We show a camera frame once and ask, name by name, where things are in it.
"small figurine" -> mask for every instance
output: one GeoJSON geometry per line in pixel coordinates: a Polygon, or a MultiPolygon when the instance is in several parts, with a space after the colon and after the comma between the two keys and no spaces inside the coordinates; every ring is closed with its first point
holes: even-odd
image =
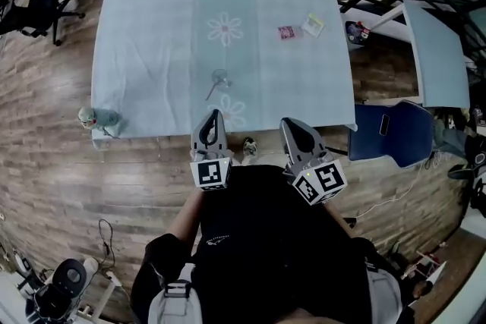
{"type": "Polygon", "coordinates": [[[77,118],[87,130],[100,130],[108,137],[116,138],[106,130],[106,127],[114,129],[120,121],[120,115],[111,109],[93,109],[83,107],[79,110],[77,118]]]}

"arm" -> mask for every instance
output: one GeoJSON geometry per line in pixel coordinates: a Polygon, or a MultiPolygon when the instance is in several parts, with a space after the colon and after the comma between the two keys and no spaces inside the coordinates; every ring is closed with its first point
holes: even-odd
{"type": "Polygon", "coordinates": [[[192,248],[196,239],[203,201],[204,192],[196,188],[167,230],[168,234],[173,234],[181,242],[184,242],[189,249],[192,248]]]}
{"type": "Polygon", "coordinates": [[[327,201],[326,203],[323,204],[323,206],[325,210],[333,217],[333,219],[336,220],[337,224],[341,226],[341,228],[345,231],[345,233],[349,235],[349,237],[356,237],[355,232],[351,229],[351,227],[349,227],[349,224],[346,223],[346,221],[342,218],[341,214],[334,206],[332,200],[327,201]]]}

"flower pattern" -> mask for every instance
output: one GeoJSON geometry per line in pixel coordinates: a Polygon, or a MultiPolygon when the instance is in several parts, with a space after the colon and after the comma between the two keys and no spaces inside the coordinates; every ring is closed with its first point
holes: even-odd
{"type": "Polygon", "coordinates": [[[212,29],[207,38],[221,39],[223,46],[230,46],[232,39],[243,38],[243,32],[237,28],[241,25],[241,19],[235,17],[230,20],[227,12],[222,12],[219,20],[211,19],[207,24],[212,29]]]}
{"type": "Polygon", "coordinates": [[[240,116],[240,114],[246,109],[246,105],[243,102],[231,103],[231,98],[223,94],[219,105],[210,104],[207,106],[208,111],[219,109],[222,114],[222,118],[225,121],[225,128],[228,131],[234,131],[238,128],[246,126],[246,119],[240,116]]]}

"cable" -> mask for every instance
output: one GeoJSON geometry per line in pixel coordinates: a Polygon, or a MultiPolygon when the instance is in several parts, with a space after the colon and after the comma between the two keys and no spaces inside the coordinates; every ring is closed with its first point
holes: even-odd
{"type": "Polygon", "coordinates": [[[420,164],[420,168],[418,169],[418,173],[417,173],[417,177],[415,177],[415,180],[412,182],[412,185],[410,186],[410,188],[404,193],[402,194],[400,197],[397,197],[396,199],[391,199],[391,200],[387,200],[387,201],[383,201],[382,203],[380,204],[375,204],[373,205],[369,210],[363,212],[361,215],[357,215],[355,216],[357,219],[361,218],[362,216],[366,215],[367,213],[371,212],[373,209],[377,208],[378,206],[382,206],[384,204],[387,204],[387,203],[393,203],[395,201],[398,201],[398,200],[401,200],[406,194],[408,194],[410,192],[410,190],[412,190],[412,188],[414,187],[415,183],[417,182],[418,180],[418,177],[420,176],[420,172],[422,170],[422,165],[424,163],[422,162],[420,164]]]}
{"type": "Polygon", "coordinates": [[[111,223],[108,222],[107,220],[100,219],[98,220],[98,232],[99,232],[99,236],[101,237],[101,240],[103,241],[103,246],[105,247],[105,253],[104,253],[105,256],[103,258],[103,261],[99,264],[99,267],[101,268],[101,266],[103,266],[103,264],[109,258],[110,253],[112,254],[112,258],[113,258],[113,263],[110,266],[103,269],[104,273],[106,273],[108,270],[115,267],[116,264],[115,252],[113,251],[113,227],[111,223]],[[101,222],[105,222],[109,227],[109,244],[106,242],[106,239],[103,236],[103,232],[101,231],[101,222]]]}

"small packet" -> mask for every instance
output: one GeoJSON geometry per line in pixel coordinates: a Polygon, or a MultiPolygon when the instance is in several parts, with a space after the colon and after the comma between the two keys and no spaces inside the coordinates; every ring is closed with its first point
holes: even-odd
{"type": "Polygon", "coordinates": [[[280,39],[290,39],[301,36],[302,30],[298,26],[281,26],[279,27],[280,39]]]}
{"type": "Polygon", "coordinates": [[[319,19],[314,14],[309,14],[302,25],[302,29],[311,34],[314,38],[317,38],[324,28],[324,24],[323,20],[319,19]]]}

